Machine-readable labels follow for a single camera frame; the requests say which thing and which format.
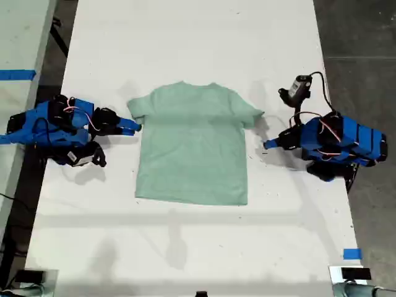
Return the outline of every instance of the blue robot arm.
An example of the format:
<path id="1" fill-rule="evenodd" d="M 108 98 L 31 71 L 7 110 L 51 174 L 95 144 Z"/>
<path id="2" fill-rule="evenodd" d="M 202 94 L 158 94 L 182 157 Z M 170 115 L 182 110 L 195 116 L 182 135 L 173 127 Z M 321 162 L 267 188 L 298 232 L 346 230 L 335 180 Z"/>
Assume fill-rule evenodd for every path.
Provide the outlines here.
<path id="1" fill-rule="evenodd" d="M 11 116 L 0 144 L 36 145 L 59 164 L 76 166 L 83 165 L 80 159 L 89 157 L 104 160 L 103 150 L 92 141 L 96 136 L 133 136 L 140 129 L 141 125 L 120 118 L 109 108 L 94 109 L 93 103 L 58 95 L 32 110 Z"/>
<path id="2" fill-rule="evenodd" d="M 314 74 L 321 75 L 324 97 L 332 111 L 303 124 L 300 114 L 306 112 L 301 112 L 301 105 L 311 95 L 309 89 Z M 309 173 L 324 181 L 343 176 L 347 189 L 353 183 L 360 165 L 369 167 L 386 160 L 388 148 L 385 134 L 335 111 L 325 95 L 322 73 L 299 75 L 289 91 L 281 88 L 279 94 L 286 105 L 295 109 L 293 118 L 296 124 L 282 131 L 276 139 L 266 141 L 265 149 L 302 148 L 302 159 L 312 161 L 307 167 Z"/>

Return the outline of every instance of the t-shirt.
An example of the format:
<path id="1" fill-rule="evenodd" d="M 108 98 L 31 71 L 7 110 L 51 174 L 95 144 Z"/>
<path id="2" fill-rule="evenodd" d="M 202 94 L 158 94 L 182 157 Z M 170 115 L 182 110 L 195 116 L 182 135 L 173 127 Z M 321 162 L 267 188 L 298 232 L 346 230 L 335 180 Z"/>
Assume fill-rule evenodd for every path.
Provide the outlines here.
<path id="1" fill-rule="evenodd" d="M 178 82 L 128 102 L 143 124 L 136 197 L 209 205 L 246 205 L 244 128 L 262 111 L 212 83 Z"/>

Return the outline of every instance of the t-shirt sleeve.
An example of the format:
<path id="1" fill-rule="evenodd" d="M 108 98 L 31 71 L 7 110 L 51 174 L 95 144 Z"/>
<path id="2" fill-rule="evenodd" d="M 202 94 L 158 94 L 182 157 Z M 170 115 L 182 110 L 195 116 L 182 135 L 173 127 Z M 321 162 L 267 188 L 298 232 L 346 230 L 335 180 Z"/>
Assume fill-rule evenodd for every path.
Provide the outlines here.
<path id="1" fill-rule="evenodd" d="M 154 112 L 153 92 L 147 96 L 129 100 L 127 106 L 135 122 L 144 124 L 144 117 Z"/>
<path id="2" fill-rule="evenodd" d="M 264 113 L 263 111 L 257 110 L 250 104 L 246 103 L 246 101 L 244 101 L 241 96 L 234 91 L 231 91 L 229 99 L 234 116 L 238 121 L 242 122 L 243 127 L 246 129 L 253 128 L 256 121 L 261 118 Z"/>

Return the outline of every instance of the gray floor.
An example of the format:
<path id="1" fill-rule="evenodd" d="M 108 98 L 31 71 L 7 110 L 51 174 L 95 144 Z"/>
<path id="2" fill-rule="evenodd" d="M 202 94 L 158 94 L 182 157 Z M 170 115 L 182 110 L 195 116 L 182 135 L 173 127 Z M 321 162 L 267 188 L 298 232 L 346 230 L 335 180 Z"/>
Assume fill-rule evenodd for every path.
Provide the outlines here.
<path id="1" fill-rule="evenodd" d="M 390 143 L 385 163 L 359 171 L 350 205 L 363 262 L 372 268 L 374 283 L 396 288 L 396 188 L 392 182 L 396 174 L 396 156 L 392 154 L 396 136 L 396 1 L 314 2 L 332 102 L 361 124 L 385 132 Z M 76 5 L 75 0 L 59 0 L 56 9 L 67 43 Z M 62 52 L 50 38 L 40 84 L 59 87 L 64 63 Z"/>

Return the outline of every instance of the white tabletop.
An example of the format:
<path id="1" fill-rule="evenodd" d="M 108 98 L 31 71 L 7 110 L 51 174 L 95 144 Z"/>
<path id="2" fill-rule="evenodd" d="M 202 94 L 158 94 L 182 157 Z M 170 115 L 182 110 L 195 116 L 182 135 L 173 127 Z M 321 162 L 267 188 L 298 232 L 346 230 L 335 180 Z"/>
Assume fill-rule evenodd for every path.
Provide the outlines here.
<path id="1" fill-rule="evenodd" d="M 262 154 L 293 114 L 278 88 L 317 70 L 312 0 L 80 0 L 63 94 L 130 118 L 164 84 L 237 91 L 266 112 L 246 131 L 249 203 L 136 199 L 141 133 L 103 137 L 104 169 L 48 163 L 27 267 L 58 270 L 56 296 L 331 296 L 328 266 L 356 247 L 343 180 Z M 303 109 L 328 112 L 320 79 Z"/>

